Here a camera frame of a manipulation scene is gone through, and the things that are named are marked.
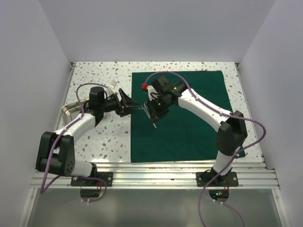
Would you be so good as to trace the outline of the steel scissor forceps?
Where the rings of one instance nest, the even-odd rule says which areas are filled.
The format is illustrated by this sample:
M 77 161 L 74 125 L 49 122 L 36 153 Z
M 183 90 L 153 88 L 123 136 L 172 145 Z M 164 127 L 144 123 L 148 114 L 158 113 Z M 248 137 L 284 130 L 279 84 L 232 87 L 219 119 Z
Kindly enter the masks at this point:
M 148 111 L 148 107 L 145 104 L 139 106 L 138 109 L 143 110 L 145 112 L 145 114 L 147 115 L 147 117 L 149 118 L 149 120 L 151 119 L 151 116 L 150 116 L 149 111 Z

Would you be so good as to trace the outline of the dark green surgical cloth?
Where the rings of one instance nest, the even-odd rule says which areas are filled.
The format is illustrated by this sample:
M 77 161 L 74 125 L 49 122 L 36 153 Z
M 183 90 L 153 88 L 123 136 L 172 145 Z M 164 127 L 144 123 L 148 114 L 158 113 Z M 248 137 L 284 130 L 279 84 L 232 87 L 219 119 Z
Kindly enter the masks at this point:
M 181 71 L 199 95 L 232 110 L 221 71 Z M 195 114 L 177 107 L 153 125 L 144 110 L 131 116 L 131 162 L 200 161 L 216 159 L 217 133 Z

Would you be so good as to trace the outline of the stainless steel tray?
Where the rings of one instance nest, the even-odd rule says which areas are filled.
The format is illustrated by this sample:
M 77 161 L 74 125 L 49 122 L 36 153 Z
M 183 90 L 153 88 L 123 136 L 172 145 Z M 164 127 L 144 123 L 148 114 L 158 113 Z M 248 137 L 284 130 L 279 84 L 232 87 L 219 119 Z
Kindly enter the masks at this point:
M 66 104 L 61 109 L 61 116 L 64 125 L 69 124 L 73 121 L 79 114 L 81 114 L 81 106 L 78 101 Z

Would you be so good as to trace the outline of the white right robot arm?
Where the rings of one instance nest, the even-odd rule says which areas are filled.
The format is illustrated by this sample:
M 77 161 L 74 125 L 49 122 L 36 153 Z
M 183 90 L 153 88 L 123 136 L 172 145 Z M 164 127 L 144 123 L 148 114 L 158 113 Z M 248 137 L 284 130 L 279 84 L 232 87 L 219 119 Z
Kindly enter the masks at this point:
M 142 89 L 148 94 L 146 108 L 152 123 L 165 117 L 169 107 L 176 105 L 190 111 L 214 129 L 218 153 L 210 170 L 210 180 L 215 185 L 223 185 L 231 173 L 232 158 L 248 136 L 243 113 L 232 113 L 216 106 L 195 92 L 184 78 L 172 83 L 165 76 L 160 76 L 150 85 L 144 82 Z

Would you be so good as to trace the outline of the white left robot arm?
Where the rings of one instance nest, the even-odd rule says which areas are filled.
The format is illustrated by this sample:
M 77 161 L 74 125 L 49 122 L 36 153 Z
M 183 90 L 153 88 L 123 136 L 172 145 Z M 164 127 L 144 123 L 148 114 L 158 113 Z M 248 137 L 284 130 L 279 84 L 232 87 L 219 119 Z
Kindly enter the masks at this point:
M 80 114 L 69 124 L 55 132 L 42 134 L 36 158 L 36 170 L 45 175 L 81 177 L 92 186 L 98 181 L 96 165 L 75 158 L 75 143 L 89 130 L 95 128 L 109 112 L 120 117 L 135 113 L 139 103 L 121 88 L 110 94 L 103 87 L 92 87 L 89 99 L 80 105 Z

